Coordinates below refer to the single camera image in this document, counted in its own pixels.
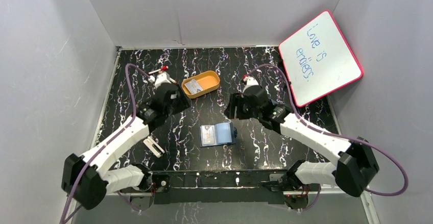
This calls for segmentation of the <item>credit card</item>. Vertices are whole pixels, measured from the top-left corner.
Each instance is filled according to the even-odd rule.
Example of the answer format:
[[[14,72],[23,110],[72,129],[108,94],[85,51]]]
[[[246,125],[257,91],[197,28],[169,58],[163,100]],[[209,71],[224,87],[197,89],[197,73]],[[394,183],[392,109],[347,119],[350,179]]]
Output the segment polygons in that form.
[[[200,138],[203,147],[216,145],[215,125],[200,126]]]

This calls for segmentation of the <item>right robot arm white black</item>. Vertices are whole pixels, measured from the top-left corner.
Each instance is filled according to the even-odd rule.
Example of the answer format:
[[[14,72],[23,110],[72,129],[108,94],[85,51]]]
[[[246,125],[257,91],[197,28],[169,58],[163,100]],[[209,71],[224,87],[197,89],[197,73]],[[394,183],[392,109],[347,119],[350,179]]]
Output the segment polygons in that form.
[[[272,102],[259,85],[249,86],[244,93],[231,94],[224,114],[229,119],[257,119],[266,129],[297,140],[328,160],[297,161],[278,180],[282,186],[301,190],[309,184],[326,184],[359,197],[379,171],[371,148],[330,136],[315,124],[302,122],[292,108]]]

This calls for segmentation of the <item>blue leather card holder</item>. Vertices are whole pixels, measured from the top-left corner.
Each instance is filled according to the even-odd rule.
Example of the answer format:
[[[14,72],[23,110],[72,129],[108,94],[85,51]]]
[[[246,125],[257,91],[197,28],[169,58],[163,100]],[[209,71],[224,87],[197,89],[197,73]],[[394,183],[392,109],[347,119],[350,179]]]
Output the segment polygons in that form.
[[[237,129],[233,125],[232,122],[223,122],[215,124],[215,136],[216,136],[216,145],[230,145],[235,144],[235,140],[237,138]]]

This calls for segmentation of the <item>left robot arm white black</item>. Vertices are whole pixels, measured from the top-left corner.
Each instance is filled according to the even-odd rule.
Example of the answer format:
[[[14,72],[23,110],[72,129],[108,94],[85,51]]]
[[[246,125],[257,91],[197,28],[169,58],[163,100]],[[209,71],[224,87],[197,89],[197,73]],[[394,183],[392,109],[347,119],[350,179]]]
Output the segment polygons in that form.
[[[111,166],[132,146],[149,140],[150,134],[165,124],[167,118],[190,107],[190,100],[179,84],[162,83],[154,95],[137,107],[115,132],[82,155],[65,159],[61,188],[86,210],[95,208],[107,194],[126,188],[148,191],[151,170],[132,164],[112,170]]]

